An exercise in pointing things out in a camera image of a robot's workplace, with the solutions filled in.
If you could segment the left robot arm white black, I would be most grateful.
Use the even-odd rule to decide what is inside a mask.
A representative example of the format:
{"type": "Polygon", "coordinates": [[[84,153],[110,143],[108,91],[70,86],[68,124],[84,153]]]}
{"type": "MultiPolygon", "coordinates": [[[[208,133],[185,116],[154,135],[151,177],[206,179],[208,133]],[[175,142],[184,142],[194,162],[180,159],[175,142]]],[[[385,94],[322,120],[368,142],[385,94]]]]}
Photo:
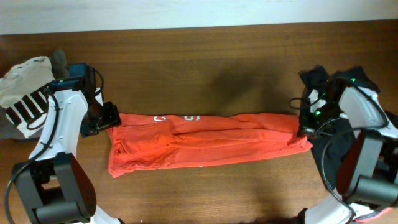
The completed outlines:
{"type": "Polygon", "coordinates": [[[47,115],[40,139],[23,163],[15,164],[4,195],[9,223],[11,187],[31,223],[122,223],[97,204],[91,180],[76,159],[78,138],[121,124],[118,109],[95,91],[45,88],[47,115]]]}

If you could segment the orange t-shirt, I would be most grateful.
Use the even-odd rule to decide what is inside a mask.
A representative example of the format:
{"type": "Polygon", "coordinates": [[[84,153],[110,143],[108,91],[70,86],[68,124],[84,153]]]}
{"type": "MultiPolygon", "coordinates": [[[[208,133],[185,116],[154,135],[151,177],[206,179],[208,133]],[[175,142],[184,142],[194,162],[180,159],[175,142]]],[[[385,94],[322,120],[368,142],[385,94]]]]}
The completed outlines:
{"type": "Polygon", "coordinates": [[[117,178],[139,170],[209,167],[307,152],[296,115],[222,116],[121,114],[109,129],[108,172],[117,178]]]}

